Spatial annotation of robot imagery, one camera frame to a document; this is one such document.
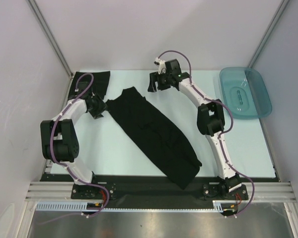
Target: white panel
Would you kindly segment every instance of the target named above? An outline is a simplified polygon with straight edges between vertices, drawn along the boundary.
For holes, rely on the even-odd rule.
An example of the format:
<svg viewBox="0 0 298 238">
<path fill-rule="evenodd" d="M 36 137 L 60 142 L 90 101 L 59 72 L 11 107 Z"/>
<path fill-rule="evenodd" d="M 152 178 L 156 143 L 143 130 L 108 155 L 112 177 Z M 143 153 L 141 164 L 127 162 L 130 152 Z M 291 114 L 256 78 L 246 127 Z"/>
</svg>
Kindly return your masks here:
<svg viewBox="0 0 298 238">
<path fill-rule="evenodd" d="M 281 0 L 37 2 L 75 71 L 152 69 L 165 50 L 194 69 L 246 66 Z"/>
<path fill-rule="evenodd" d="M 264 119 L 283 181 L 298 200 L 298 0 L 292 1 L 255 65 L 272 101 Z"/>
<path fill-rule="evenodd" d="M 166 115 L 190 141 L 203 164 L 199 177 L 216 177 L 216 162 L 210 144 L 196 126 L 197 108 L 182 93 L 170 88 L 156 93 L 147 91 L 151 71 L 111 71 L 105 101 L 115 99 L 122 90 L 135 86 L 146 99 Z M 206 94 L 221 98 L 219 71 L 193 71 L 193 80 Z M 147 156 L 134 144 L 108 112 L 94 120 L 84 114 L 76 123 L 79 157 L 97 175 L 164 176 Z M 225 115 L 225 128 L 230 119 Z M 234 121 L 233 130 L 225 135 L 227 149 L 234 166 L 250 177 L 274 178 L 272 162 L 258 119 Z M 66 173 L 53 165 L 51 173 Z"/>
<path fill-rule="evenodd" d="M 26 1 L 0 1 L 0 215 L 14 204 L 9 238 L 43 169 L 40 122 L 59 111 L 68 81 Z"/>
</svg>

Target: white wall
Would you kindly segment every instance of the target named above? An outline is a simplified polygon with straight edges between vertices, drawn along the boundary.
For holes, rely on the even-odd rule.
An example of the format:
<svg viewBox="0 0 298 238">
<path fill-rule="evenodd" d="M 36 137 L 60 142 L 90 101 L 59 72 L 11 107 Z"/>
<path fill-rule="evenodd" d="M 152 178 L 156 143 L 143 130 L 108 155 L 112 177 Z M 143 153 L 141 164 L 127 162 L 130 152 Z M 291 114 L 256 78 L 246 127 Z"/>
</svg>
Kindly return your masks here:
<svg viewBox="0 0 298 238">
<path fill-rule="evenodd" d="M 281 0 L 37 2 L 76 71 L 155 69 L 165 50 L 183 52 L 194 69 L 247 66 Z"/>
<path fill-rule="evenodd" d="M 273 111 L 264 119 L 283 181 L 298 200 L 298 0 L 290 3 L 255 65 L 265 81 Z"/>
<path fill-rule="evenodd" d="M 68 81 L 26 1 L 0 1 L 0 214 L 15 204 L 8 237 L 42 171 L 40 122 L 60 110 Z"/>
</svg>

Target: orange wire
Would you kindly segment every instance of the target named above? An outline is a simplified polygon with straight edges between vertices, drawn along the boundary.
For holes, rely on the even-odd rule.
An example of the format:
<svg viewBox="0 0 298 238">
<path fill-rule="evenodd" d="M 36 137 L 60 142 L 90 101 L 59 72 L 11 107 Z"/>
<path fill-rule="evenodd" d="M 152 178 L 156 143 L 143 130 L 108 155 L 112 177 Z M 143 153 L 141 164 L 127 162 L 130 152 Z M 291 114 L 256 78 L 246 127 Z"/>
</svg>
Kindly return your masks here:
<svg viewBox="0 0 298 238">
<path fill-rule="evenodd" d="M 106 195 L 105 195 L 104 191 L 102 190 L 102 191 L 100 191 L 100 193 L 101 193 L 102 196 L 103 196 L 103 202 L 105 202 L 105 201 L 106 201 Z"/>
<path fill-rule="evenodd" d="M 242 198 L 240 197 L 240 195 L 238 193 L 236 193 L 235 197 L 236 197 L 236 201 L 239 199 L 239 203 L 237 205 L 241 204 L 242 203 Z"/>
</svg>

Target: cable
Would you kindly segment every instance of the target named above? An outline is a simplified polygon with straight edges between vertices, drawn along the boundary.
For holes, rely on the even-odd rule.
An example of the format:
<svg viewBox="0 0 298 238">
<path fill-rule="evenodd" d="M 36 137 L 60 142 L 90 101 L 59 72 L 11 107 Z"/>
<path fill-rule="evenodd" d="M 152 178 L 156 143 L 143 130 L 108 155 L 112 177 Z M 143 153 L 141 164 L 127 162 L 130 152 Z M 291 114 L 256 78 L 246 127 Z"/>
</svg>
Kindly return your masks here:
<svg viewBox="0 0 298 238">
<path fill-rule="evenodd" d="M 99 208 L 99 210 L 97 212 L 95 212 L 94 214 L 91 214 L 91 215 L 87 215 L 86 217 L 94 217 L 95 215 L 97 215 L 101 210 L 103 210 L 106 206 L 107 206 L 107 203 L 108 203 L 108 200 L 109 200 L 109 192 L 108 190 L 103 187 L 103 186 L 100 186 L 100 185 L 97 185 L 97 184 L 92 184 L 92 183 L 89 183 L 89 182 L 85 182 L 85 181 L 82 181 L 81 179 L 79 179 L 71 170 L 70 168 L 67 166 L 67 164 L 64 164 L 64 163 L 61 163 L 61 162 L 58 162 L 56 157 L 55 157 L 55 154 L 54 154 L 54 148 L 53 148 L 53 141 L 54 141 L 54 134 L 55 134 L 55 130 L 56 130 L 56 127 L 57 127 L 57 124 L 59 123 L 60 119 L 62 118 L 62 116 L 69 110 L 69 108 L 78 100 L 81 98 L 81 96 L 87 92 L 87 90 L 92 86 L 93 84 L 93 81 L 94 81 L 94 76 L 91 74 L 91 73 L 84 73 L 81 77 L 79 77 L 79 79 L 77 80 L 76 82 L 76 86 L 75 86 L 75 91 L 77 92 L 78 91 L 78 82 L 83 78 L 85 77 L 86 75 L 90 75 L 91 76 L 91 80 L 90 80 L 90 83 L 89 85 L 72 101 L 71 104 L 68 104 L 64 109 L 63 111 L 59 114 L 59 116 L 57 117 L 57 119 L 55 120 L 54 122 L 54 125 L 52 127 L 52 132 L 51 132 L 51 138 L 50 138 L 50 149 L 51 149 L 51 157 L 52 157 L 52 160 L 55 164 L 57 165 L 61 165 L 63 167 L 66 168 L 66 170 L 69 172 L 69 174 L 73 177 L 74 180 L 80 182 L 80 183 L 83 183 L 85 185 L 89 185 L 89 186 L 93 186 L 93 187 L 97 187 L 97 188 L 100 188 L 102 190 L 104 190 L 107 194 L 106 196 L 106 201 L 104 201 L 104 204 L 101 208 Z M 78 213 L 70 213 L 70 214 L 67 214 L 67 215 L 64 215 L 64 216 L 61 216 L 61 217 L 58 217 L 57 219 L 60 219 L 60 218 L 63 218 L 65 216 L 70 216 L 70 215 L 78 215 Z M 55 219 L 52 219 L 52 220 L 49 220 L 47 222 L 44 222 L 43 224 L 46 224 L 48 222 L 51 222 L 51 221 L 55 221 L 57 220 L 56 218 Z"/>
<path fill-rule="evenodd" d="M 239 199 L 239 203 L 237 203 L 237 206 L 238 206 L 239 204 L 242 203 L 242 198 L 240 197 L 240 195 L 238 193 L 235 194 L 235 197 L 236 197 L 236 200 Z"/>
<path fill-rule="evenodd" d="M 194 89 L 194 91 L 196 91 L 196 92 L 197 92 L 203 99 L 205 99 L 206 101 L 213 102 L 213 103 L 216 103 L 216 104 L 221 105 L 222 107 L 224 107 L 224 108 L 227 110 L 227 112 L 228 112 L 228 114 L 229 114 L 229 117 L 230 117 L 230 127 L 229 127 L 228 130 L 226 130 L 226 131 L 222 131 L 222 132 L 219 134 L 219 136 L 218 136 L 218 139 L 219 139 L 219 141 L 220 141 L 221 150 L 222 150 L 222 153 L 223 153 L 223 155 L 224 155 L 224 159 L 225 159 L 225 162 L 227 163 L 227 165 L 228 165 L 228 166 L 229 166 L 235 173 L 237 173 L 237 174 L 239 174 L 239 175 L 245 177 L 246 179 L 248 179 L 248 180 L 250 181 L 250 183 L 252 184 L 252 188 L 253 188 L 253 190 L 252 190 L 252 195 L 251 195 L 251 197 L 250 197 L 248 203 L 246 204 L 246 206 L 245 206 L 242 210 L 238 211 L 238 212 L 235 214 L 235 215 L 237 215 L 237 214 L 241 213 L 242 211 L 244 211 L 244 210 L 251 204 L 251 202 L 253 201 L 253 199 L 254 199 L 254 195 L 255 195 L 255 184 L 254 184 L 253 180 L 252 180 L 250 177 L 248 177 L 248 176 L 242 174 L 241 172 L 239 172 L 238 170 L 236 170 L 236 169 L 229 163 L 229 161 L 228 161 L 228 159 L 227 159 L 227 156 L 226 156 L 226 153 L 225 153 L 225 150 L 224 150 L 224 147 L 223 147 L 223 143 L 222 143 L 221 136 L 222 136 L 223 134 L 228 133 L 228 132 L 230 132 L 230 131 L 232 130 L 232 128 L 233 128 L 233 124 L 234 124 L 234 122 L 233 122 L 233 114 L 232 114 L 232 112 L 230 111 L 230 109 L 228 108 L 228 106 L 226 106 L 225 104 L 223 104 L 223 103 L 221 103 L 221 102 L 219 102 L 219 101 L 216 101 L 216 100 L 213 100 L 213 99 L 206 98 L 205 95 L 203 95 L 203 94 L 202 94 L 202 93 L 201 93 L 201 92 L 200 92 L 200 91 L 199 91 L 199 90 L 192 84 L 192 74 L 191 74 L 191 73 L 192 73 L 192 68 L 191 68 L 191 63 L 190 63 L 189 59 L 188 59 L 183 53 L 181 53 L 181 52 L 179 52 L 179 51 L 169 50 L 169 51 L 165 51 L 165 52 L 163 52 L 162 54 L 160 54 L 160 55 L 158 56 L 158 58 L 160 58 L 161 56 L 163 56 L 165 53 L 169 53 L 169 52 L 180 54 L 180 55 L 182 55 L 182 56 L 187 60 L 187 62 L 188 62 L 188 64 L 189 64 L 189 79 L 190 79 L 190 84 L 191 84 L 192 88 Z"/>
<path fill-rule="evenodd" d="M 105 195 L 104 191 L 101 190 L 101 191 L 100 191 L 100 194 L 103 196 L 103 201 L 105 201 L 105 199 L 106 199 L 106 195 Z"/>
<path fill-rule="evenodd" d="M 48 224 L 48 223 L 50 223 L 50 222 L 54 222 L 54 221 L 57 221 L 57 220 L 59 220 L 59 219 L 62 219 L 62 218 L 65 218 L 65 217 L 69 217 L 69 216 L 73 216 L 73 215 L 82 215 L 82 213 L 79 213 L 79 212 L 72 212 L 72 213 L 68 213 L 68 214 L 65 214 L 65 215 L 62 215 L 62 216 L 59 216 L 59 217 L 56 217 L 56 218 L 47 220 L 47 221 L 45 221 L 45 222 L 38 222 L 37 224 L 38 224 L 39 226 L 42 226 L 42 225 Z"/>
</svg>

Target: metal floor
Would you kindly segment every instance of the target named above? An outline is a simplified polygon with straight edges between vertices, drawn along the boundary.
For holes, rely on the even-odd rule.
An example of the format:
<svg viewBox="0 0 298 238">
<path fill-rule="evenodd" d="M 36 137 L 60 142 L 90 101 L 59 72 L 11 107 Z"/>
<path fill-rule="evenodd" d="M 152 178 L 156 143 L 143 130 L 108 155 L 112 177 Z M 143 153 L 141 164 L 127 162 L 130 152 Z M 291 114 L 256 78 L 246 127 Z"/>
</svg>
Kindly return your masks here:
<svg viewBox="0 0 298 238">
<path fill-rule="evenodd" d="M 101 212 L 94 218 L 38 212 L 28 238 L 293 238 L 283 203 L 251 204 L 235 218 L 219 213 Z"/>
</svg>

